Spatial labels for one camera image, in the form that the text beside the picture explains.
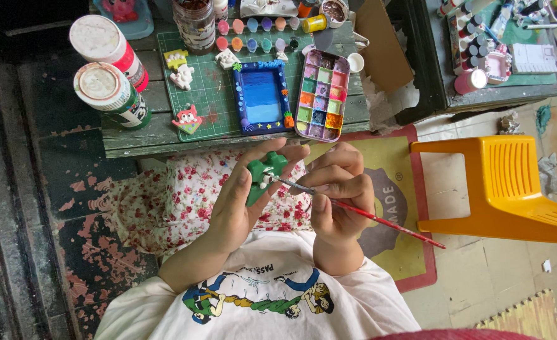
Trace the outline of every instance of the yellow plastic stool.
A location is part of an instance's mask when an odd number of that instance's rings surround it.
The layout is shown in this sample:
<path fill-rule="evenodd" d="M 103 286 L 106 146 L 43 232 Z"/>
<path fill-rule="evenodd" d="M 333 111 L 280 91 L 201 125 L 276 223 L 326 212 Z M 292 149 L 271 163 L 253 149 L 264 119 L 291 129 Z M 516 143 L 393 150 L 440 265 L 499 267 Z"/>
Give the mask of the yellow plastic stool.
<path fill-rule="evenodd" d="M 557 243 L 557 203 L 541 193 L 533 137 L 413 142 L 410 148 L 463 154 L 470 197 L 471 216 L 418 221 L 419 230 Z"/>

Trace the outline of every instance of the green puzzle piece figurine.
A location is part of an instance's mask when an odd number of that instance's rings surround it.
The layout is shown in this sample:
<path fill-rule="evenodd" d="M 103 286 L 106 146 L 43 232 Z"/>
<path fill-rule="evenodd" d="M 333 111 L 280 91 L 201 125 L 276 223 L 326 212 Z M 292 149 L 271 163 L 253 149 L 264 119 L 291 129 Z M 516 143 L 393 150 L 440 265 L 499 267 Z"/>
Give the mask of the green puzzle piece figurine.
<path fill-rule="evenodd" d="M 247 169 L 251 173 L 251 189 L 245 203 L 247 206 L 254 205 L 272 183 L 272 178 L 264 173 L 271 173 L 279 177 L 283 174 L 283 168 L 289 163 L 287 158 L 277 155 L 274 151 L 268 152 L 266 158 L 263 163 L 256 159 L 247 164 Z"/>

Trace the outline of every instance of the green paint bottle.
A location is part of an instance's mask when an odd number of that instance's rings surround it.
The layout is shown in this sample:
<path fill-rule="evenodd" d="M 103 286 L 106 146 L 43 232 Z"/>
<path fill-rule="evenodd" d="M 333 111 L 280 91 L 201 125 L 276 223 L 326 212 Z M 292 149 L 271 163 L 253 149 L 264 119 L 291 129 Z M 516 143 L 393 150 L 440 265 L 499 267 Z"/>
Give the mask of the green paint bottle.
<path fill-rule="evenodd" d="M 78 97 L 125 129 L 145 127 L 151 113 L 142 96 L 113 65 L 93 62 L 81 67 L 73 79 Z"/>

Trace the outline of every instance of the purple paint palette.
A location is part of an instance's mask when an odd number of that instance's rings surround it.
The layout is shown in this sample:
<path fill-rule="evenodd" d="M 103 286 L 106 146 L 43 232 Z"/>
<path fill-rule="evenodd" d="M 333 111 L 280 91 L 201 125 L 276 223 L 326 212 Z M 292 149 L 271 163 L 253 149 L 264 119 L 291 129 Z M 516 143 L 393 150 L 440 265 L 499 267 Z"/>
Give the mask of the purple paint palette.
<path fill-rule="evenodd" d="M 349 80 L 346 58 L 319 50 L 308 53 L 295 114 L 297 134 L 322 142 L 339 139 Z"/>

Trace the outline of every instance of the white t-shirt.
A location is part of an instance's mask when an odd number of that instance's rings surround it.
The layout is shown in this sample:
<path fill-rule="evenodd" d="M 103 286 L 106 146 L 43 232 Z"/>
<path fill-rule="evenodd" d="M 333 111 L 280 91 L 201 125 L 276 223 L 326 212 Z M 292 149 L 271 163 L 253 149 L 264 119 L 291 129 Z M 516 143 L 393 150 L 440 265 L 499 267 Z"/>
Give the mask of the white t-shirt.
<path fill-rule="evenodd" d="M 153 277 L 115 298 L 96 339 L 369 339 L 419 330 L 391 276 L 365 258 L 330 276 L 313 232 L 254 232 L 223 269 L 180 294 Z"/>

